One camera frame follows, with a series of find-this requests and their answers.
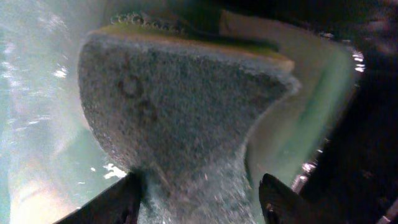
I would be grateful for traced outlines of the green scouring sponge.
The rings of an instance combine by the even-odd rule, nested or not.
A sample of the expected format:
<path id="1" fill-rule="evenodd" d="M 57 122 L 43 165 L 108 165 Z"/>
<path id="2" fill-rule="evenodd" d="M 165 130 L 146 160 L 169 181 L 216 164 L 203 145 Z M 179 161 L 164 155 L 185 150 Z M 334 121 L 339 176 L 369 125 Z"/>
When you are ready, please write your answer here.
<path id="1" fill-rule="evenodd" d="M 246 145 L 297 87 L 267 44 L 119 24 L 78 60 L 85 118 L 117 166 L 144 179 L 140 223 L 254 223 Z"/>

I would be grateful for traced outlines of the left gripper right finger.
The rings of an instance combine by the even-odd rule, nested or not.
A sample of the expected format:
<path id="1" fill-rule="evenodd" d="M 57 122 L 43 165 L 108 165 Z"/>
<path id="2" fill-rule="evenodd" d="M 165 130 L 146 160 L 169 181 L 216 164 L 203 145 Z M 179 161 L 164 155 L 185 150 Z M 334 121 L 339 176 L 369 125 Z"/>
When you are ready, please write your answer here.
<path id="1" fill-rule="evenodd" d="M 314 223 L 310 204 L 269 173 L 259 183 L 259 202 L 269 223 Z"/>

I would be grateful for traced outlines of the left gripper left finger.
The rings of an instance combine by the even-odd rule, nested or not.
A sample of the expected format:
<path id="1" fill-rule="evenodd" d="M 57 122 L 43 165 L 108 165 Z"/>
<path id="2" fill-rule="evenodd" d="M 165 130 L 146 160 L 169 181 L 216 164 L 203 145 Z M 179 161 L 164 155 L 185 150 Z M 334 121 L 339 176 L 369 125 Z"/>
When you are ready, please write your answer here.
<path id="1" fill-rule="evenodd" d="M 142 177 L 130 172 L 56 224 L 137 224 L 142 198 Z"/>

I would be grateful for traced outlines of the pink white plate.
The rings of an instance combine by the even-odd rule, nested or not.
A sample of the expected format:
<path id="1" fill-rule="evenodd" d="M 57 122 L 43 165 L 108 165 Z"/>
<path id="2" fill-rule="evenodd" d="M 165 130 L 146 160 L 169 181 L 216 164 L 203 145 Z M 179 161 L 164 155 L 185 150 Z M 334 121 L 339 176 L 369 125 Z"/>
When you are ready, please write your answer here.
<path id="1" fill-rule="evenodd" d="M 103 150 L 85 118 L 80 48 L 90 32 L 119 24 L 223 37 L 196 26 L 187 2 L 1 2 L 1 77 L 9 96 L 2 147 L 9 156 L 11 223 L 56 223 L 130 173 Z M 273 41 L 226 38 L 267 44 L 289 58 Z"/>

